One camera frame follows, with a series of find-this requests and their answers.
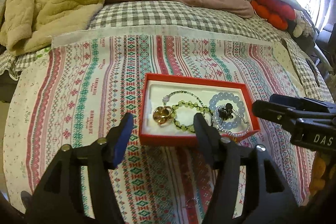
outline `checkered bedspread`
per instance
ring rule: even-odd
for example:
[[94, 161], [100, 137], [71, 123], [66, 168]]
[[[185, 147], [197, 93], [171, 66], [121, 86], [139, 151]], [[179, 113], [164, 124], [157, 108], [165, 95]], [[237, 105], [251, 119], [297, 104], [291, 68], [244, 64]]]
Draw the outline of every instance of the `checkered bedspread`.
[[[258, 16], [242, 19], [228, 12], [189, 7], [174, 1], [134, 1], [106, 5], [93, 18], [88, 29], [139, 25], [179, 25], [270, 42], [290, 37]], [[49, 52], [49, 49], [17, 57], [4, 52], [0, 56], [0, 75], [8, 70], [10, 76], [18, 80], [20, 72], [36, 58]]]

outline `metal screw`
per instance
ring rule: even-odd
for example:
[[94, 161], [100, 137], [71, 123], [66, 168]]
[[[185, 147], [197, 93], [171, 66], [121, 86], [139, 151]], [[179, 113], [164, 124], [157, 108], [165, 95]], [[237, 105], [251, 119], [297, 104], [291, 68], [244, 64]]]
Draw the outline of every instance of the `metal screw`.
[[97, 140], [97, 143], [100, 144], [100, 145], [105, 144], [105, 143], [107, 143], [107, 139], [105, 137], [99, 138]]
[[64, 144], [64, 145], [61, 146], [61, 150], [63, 152], [70, 150], [70, 148], [71, 148], [71, 145], [69, 145], [69, 144]]
[[230, 140], [229, 137], [221, 137], [220, 141], [221, 141], [222, 143], [230, 143], [230, 142], [231, 142], [231, 140]]
[[266, 147], [262, 144], [258, 144], [257, 145], [257, 149], [260, 151], [260, 152], [265, 152], [266, 151]]

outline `orange plush toy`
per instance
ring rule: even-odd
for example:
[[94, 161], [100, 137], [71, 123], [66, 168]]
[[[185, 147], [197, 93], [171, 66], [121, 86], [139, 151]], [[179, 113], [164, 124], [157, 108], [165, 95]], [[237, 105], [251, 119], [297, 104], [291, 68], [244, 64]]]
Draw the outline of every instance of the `orange plush toy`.
[[258, 16], [283, 31], [288, 28], [286, 19], [296, 19], [294, 9], [281, 0], [252, 0], [251, 5]]

